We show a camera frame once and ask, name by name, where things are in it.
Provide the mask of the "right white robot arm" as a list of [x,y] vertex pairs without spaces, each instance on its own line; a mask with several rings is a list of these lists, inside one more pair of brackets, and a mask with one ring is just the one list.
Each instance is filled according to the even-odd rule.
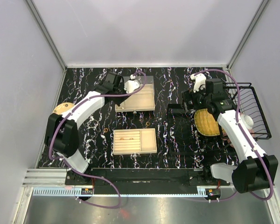
[[238,166],[215,163],[203,172],[203,181],[213,185],[219,179],[232,183],[239,193],[270,189],[276,175],[278,160],[258,145],[245,126],[238,104],[234,103],[218,78],[194,78],[194,86],[187,91],[194,109],[207,109],[225,131],[239,160]]

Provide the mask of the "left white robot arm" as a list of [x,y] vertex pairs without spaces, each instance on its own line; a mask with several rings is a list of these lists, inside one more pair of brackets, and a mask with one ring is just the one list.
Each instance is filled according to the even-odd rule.
[[82,185],[91,181],[88,162],[79,151],[79,128],[97,110],[113,101],[120,104],[127,99],[124,78],[109,72],[85,97],[62,114],[52,113],[47,122],[44,144],[51,160],[62,159],[76,170],[75,179]]

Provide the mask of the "beige jewelry drawer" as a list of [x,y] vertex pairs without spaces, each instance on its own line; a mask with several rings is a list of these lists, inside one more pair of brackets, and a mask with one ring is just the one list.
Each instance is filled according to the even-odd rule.
[[146,84],[142,90],[131,95],[120,104],[115,105],[115,112],[143,112],[154,111],[154,85]]

